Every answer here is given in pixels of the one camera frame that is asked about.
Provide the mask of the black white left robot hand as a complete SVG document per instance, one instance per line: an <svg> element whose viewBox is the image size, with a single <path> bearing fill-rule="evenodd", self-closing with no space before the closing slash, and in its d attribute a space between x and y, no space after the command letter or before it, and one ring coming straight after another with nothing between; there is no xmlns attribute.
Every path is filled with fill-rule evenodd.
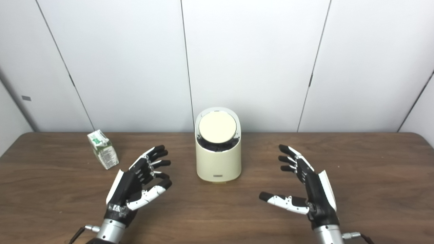
<svg viewBox="0 0 434 244"><path fill-rule="evenodd" d="M139 156L127 171L118 171L106 198L104 219L120 222L127 228L139 208L172 186L169 175L156 170L171 164L170 160L160 159L168 153L164 145L155 146Z"/></svg>

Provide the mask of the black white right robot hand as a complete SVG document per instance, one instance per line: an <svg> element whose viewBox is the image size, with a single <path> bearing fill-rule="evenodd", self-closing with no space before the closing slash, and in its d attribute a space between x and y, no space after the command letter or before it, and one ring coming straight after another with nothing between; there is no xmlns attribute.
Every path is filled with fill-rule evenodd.
<svg viewBox="0 0 434 244"><path fill-rule="evenodd" d="M327 172L325 170L320 173L316 172L300 152L288 145L279 145L278 148L285 154L278 156L278 160L287 163L280 169L297 176L305 186L307 197L261 192L259 199L287 211L306 215L312 229L326 225L339 226L337 205Z"/></svg>

